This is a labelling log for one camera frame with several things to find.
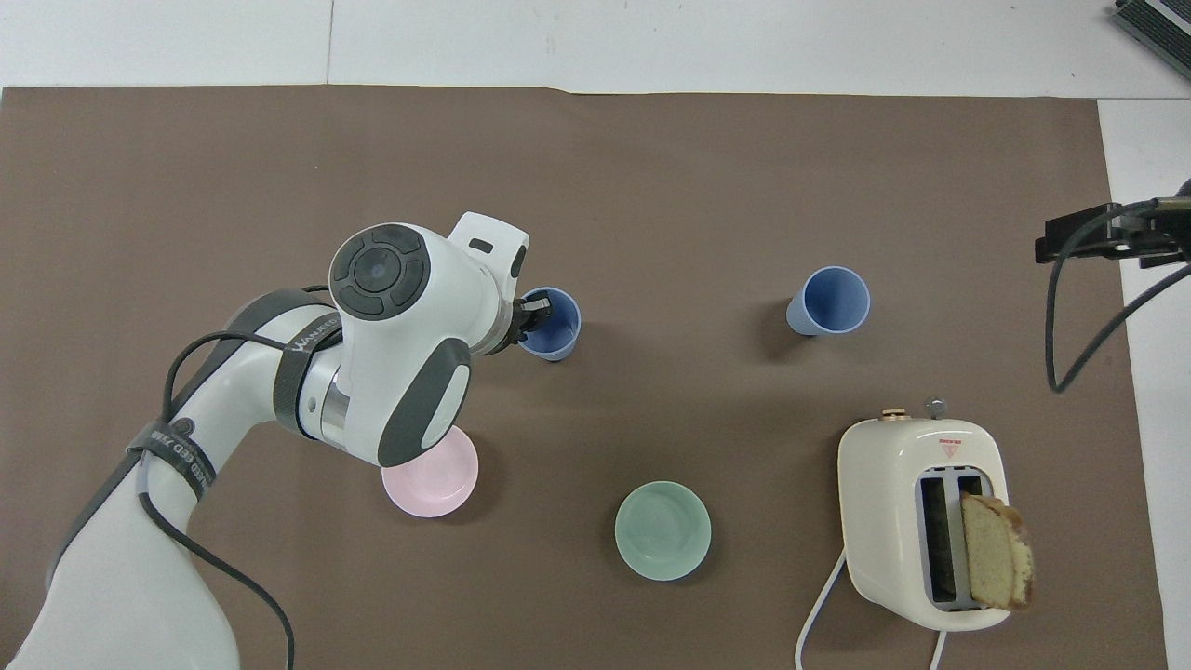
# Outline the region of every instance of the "white power cord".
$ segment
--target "white power cord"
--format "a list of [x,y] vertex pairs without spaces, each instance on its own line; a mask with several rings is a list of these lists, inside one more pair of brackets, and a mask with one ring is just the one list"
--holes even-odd
[[[806,635],[811,632],[811,626],[815,625],[815,620],[818,618],[819,609],[823,608],[823,602],[827,600],[828,594],[831,593],[831,588],[835,587],[836,580],[840,578],[840,571],[843,570],[843,564],[847,562],[847,550],[840,552],[840,561],[835,562],[835,568],[831,569],[831,575],[828,576],[827,583],[823,584],[823,589],[819,591],[819,597],[815,601],[815,607],[811,608],[811,613],[806,615],[806,622],[803,624],[803,630],[798,633],[798,644],[794,645],[794,668],[797,670],[803,669],[803,647],[806,645]],[[930,658],[930,670],[939,670],[939,659],[943,657],[943,643],[947,641],[947,631],[940,631],[939,638],[935,640],[935,655]]]

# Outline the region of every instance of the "toast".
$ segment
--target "toast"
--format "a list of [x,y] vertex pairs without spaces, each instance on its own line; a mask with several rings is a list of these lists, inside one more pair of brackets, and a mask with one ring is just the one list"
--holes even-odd
[[989,496],[960,496],[972,599],[1008,610],[1034,597],[1034,555],[1016,509]]

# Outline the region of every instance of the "green bowl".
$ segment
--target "green bowl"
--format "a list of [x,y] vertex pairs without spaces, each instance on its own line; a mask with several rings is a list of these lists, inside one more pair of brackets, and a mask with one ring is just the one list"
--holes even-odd
[[616,513],[616,549],[642,577],[669,582],[690,575],[711,546],[711,518],[699,496],[674,482],[650,482]]

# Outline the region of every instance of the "plastic cup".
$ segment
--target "plastic cup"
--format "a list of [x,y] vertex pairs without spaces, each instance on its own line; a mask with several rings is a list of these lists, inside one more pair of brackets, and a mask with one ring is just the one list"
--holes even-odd
[[868,284],[854,270],[829,264],[816,269],[786,307],[786,323],[796,332],[842,334],[868,318]]
[[711,547],[711,518],[699,496],[674,482],[650,482],[616,513],[616,549],[634,572],[669,582],[694,571]]
[[584,317],[579,311],[579,302],[562,288],[544,286],[534,288],[525,295],[545,290],[550,298],[550,306],[554,313],[537,330],[525,333],[525,340],[518,343],[520,349],[548,362],[560,362],[575,350],[575,342],[579,340],[579,330],[582,327]]
[[385,493],[397,507],[423,519],[459,509],[480,476],[480,457],[470,438],[451,426],[437,445],[418,458],[381,469]]

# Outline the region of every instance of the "white toaster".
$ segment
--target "white toaster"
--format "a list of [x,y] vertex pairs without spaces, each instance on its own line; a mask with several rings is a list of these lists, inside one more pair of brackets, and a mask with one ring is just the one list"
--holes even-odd
[[935,631],[975,631],[1009,612],[972,600],[960,493],[1009,491],[984,428],[885,411],[840,440],[848,575],[865,599]]

